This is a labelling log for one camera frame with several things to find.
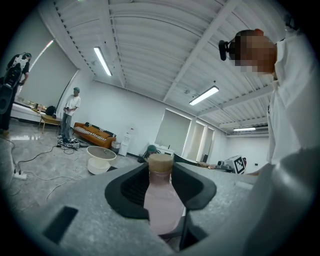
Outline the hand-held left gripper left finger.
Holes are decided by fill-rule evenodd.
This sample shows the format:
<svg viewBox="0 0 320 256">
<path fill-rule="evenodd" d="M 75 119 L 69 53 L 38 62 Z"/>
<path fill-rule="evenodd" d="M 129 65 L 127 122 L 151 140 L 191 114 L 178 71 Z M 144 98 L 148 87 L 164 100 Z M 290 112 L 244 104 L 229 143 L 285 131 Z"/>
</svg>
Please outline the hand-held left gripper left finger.
<svg viewBox="0 0 320 256">
<path fill-rule="evenodd" d="M 106 186 L 137 165 L 90 176 L 57 193 L 32 217 L 34 242 L 47 256 L 168 256 L 174 251 L 147 220 L 117 214 Z"/>
</svg>

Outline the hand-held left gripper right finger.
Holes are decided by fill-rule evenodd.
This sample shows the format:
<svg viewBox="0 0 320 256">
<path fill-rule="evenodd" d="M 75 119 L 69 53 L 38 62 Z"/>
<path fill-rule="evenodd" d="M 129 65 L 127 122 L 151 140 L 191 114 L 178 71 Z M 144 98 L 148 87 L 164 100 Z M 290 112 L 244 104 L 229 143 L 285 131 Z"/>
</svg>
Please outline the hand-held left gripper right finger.
<svg viewBox="0 0 320 256">
<path fill-rule="evenodd" d="M 216 235 L 245 201 L 256 178 L 187 163 L 174 163 L 173 187 L 182 202 L 196 199 L 201 209 L 185 212 L 179 227 L 181 234 L 171 239 L 171 247 L 181 251 L 208 236 Z"/>
</svg>

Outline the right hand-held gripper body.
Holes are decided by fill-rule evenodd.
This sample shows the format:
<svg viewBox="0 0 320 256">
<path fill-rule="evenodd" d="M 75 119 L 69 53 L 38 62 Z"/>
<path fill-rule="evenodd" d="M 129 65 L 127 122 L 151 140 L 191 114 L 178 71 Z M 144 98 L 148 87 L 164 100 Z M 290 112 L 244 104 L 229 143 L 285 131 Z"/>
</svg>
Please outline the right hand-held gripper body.
<svg viewBox="0 0 320 256">
<path fill-rule="evenodd" d="M 242 156 L 236 155 L 226 160 L 218 161 L 216 168 L 227 173 L 243 174 L 245 172 L 246 165 Z"/>
</svg>

